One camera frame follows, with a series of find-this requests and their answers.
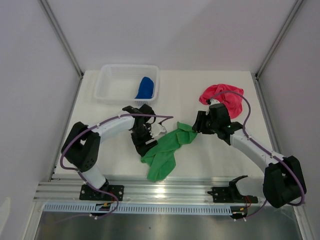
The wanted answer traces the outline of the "green towel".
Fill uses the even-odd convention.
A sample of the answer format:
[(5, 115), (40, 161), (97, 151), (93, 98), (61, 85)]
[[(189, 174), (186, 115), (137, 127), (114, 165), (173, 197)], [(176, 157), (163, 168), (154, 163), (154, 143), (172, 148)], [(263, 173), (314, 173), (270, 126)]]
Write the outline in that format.
[(197, 133), (186, 123), (177, 122), (176, 129), (165, 134), (141, 157), (140, 161), (149, 166), (147, 180), (163, 181), (176, 167), (175, 152), (183, 145), (191, 144)]

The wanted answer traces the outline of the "blue towel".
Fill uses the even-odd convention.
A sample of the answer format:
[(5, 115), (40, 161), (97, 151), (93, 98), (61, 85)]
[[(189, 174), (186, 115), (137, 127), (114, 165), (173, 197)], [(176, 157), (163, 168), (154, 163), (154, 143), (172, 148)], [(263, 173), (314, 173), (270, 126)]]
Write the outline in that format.
[(144, 76), (140, 81), (135, 99), (151, 99), (154, 94), (155, 84), (153, 80), (147, 76)]

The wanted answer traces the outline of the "white plastic basket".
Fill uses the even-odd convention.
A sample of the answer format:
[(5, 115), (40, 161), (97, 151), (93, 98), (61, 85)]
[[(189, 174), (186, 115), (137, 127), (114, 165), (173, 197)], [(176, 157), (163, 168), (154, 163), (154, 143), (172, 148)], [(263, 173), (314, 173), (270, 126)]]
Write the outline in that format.
[[(135, 99), (143, 77), (154, 82), (151, 99)], [(157, 99), (160, 87), (160, 70), (155, 65), (106, 64), (98, 74), (93, 96), (109, 105), (151, 105)]]

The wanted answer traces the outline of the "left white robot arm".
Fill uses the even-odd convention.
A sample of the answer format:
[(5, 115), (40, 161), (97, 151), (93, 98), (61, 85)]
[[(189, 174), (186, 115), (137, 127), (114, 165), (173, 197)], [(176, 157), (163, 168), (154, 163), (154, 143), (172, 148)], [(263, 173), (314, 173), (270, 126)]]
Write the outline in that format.
[(156, 116), (149, 105), (144, 104), (140, 108), (129, 105), (119, 116), (104, 123), (87, 125), (79, 121), (73, 125), (61, 153), (92, 186), (90, 192), (97, 200), (105, 199), (109, 193), (108, 181), (97, 166), (101, 143), (121, 132), (130, 131), (135, 149), (143, 157), (158, 144), (159, 135), (166, 132), (160, 123), (149, 122), (150, 118), (156, 119)]

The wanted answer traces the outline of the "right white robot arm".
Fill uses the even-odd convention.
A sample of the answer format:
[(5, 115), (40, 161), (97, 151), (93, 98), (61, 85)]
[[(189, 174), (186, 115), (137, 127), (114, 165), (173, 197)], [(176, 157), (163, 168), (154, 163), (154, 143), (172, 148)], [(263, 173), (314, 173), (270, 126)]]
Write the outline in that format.
[(217, 135), (262, 171), (261, 179), (243, 175), (231, 180), (228, 196), (232, 201), (239, 202), (246, 196), (260, 197), (275, 208), (304, 203), (307, 188), (299, 160), (263, 146), (249, 135), (244, 124), (231, 120), (224, 104), (211, 104), (207, 111), (198, 111), (192, 130), (199, 134)]

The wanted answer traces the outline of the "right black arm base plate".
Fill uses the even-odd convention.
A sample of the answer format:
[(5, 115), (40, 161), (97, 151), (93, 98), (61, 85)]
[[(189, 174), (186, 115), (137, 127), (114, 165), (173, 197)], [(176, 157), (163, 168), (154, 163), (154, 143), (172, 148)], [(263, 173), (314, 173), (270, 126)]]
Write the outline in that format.
[(210, 191), (207, 192), (208, 195), (212, 196), (214, 203), (258, 203), (258, 198), (252, 195), (242, 195), (236, 188), (236, 183), (239, 180), (247, 178), (247, 175), (242, 175), (233, 180), (229, 181), (228, 186), (214, 186)]

